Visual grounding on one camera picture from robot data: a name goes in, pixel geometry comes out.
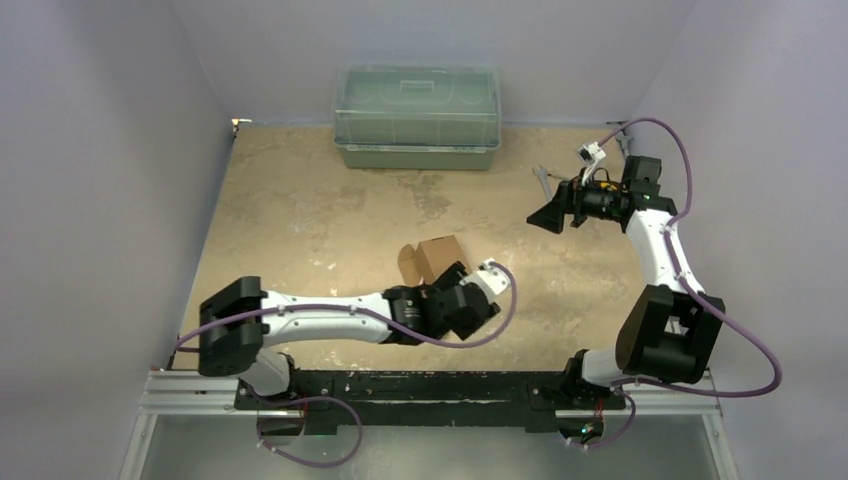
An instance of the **plastic storage bin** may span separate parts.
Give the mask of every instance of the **plastic storage bin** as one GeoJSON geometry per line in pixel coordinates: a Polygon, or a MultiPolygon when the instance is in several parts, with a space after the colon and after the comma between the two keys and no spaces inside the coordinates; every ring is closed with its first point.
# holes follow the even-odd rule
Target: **plastic storage bin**
{"type": "Polygon", "coordinates": [[[335,143],[350,168],[486,170],[501,143],[497,73],[352,67],[336,91],[335,143]]]}

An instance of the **translucent green lid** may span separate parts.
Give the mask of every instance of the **translucent green lid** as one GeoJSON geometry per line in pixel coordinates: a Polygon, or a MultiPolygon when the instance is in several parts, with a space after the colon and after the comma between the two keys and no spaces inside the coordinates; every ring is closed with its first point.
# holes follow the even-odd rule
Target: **translucent green lid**
{"type": "Polygon", "coordinates": [[[355,66],[336,91],[339,145],[500,145],[494,69],[355,66]]]}

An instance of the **white wall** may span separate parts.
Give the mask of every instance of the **white wall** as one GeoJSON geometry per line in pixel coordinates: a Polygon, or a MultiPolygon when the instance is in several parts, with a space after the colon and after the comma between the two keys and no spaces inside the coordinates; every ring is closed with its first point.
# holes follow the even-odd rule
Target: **white wall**
{"type": "MultiPolygon", "coordinates": [[[[722,402],[745,479],[848,477],[846,25],[840,0],[700,1],[637,109],[678,128],[692,156],[681,235],[699,280],[786,371],[768,397],[722,402]]],[[[682,205],[673,144],[635,133],[682,205]]],[[[766,362],[728,332],[719,386],[765,384],[766,362]]]]}
{"type": "Polygon", "coordinates": [[[228,119],[167,0],[0,2],[0,465],[115,478],[228,119]]]}
{"type": "Polygon", "coordinates": [[[350,62],[491,64],[504,115],[629,118],[695,0],[173,0],[233,117],[329,122],[350,62]]]}

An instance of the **cardboard box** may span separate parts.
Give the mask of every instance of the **cardboard box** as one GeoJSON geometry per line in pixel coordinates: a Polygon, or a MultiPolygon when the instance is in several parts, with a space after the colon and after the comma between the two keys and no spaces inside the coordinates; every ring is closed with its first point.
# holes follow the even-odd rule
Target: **cardboard box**
{"type": "Polygon", "coordinates": [[[433,238],[418,243],[418,247],[405,245],[398,254],[398,268],[407,286],[415,286],[424,279],[424,283],[433,283],[455,262],[462,262],[470,268],[465,252],[453,235],[433,238]]]}

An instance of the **beige work surface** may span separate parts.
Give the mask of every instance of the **beige work surface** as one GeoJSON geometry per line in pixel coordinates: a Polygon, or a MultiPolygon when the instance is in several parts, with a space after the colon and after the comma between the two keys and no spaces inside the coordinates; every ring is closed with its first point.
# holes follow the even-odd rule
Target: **beige work surface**
{"type": "MultiPolygon", "coordinates": [[[[572,176],[581,166],[575,149],[605,132],[504,129],[491,170],[459,172],[350,170],[328,128],[244,128],[182,332],[197,327],[200,302],[240,276],[259,275],[265,289],[304,297],[380,292],[401,283],[397,254],[403,245],[455,234],[469,261],[494,257],[517,278],[518,310],[497,340],[462,350],[346,340],[278,349],[304,368],[562,369],[578,349],[612,345],[644,285],[618,224],[588,220],[554,235],[525,223],[544,204],[532,167],[572,176]]],[[[613,145],[606,167],[619,178],[623,162],[613,145]]],[[[509,295],[499,303],[505,312],[509,295]]],[[[181,353],[175,361],[177,368],[196,364],[195,354],[181,353]]]]}

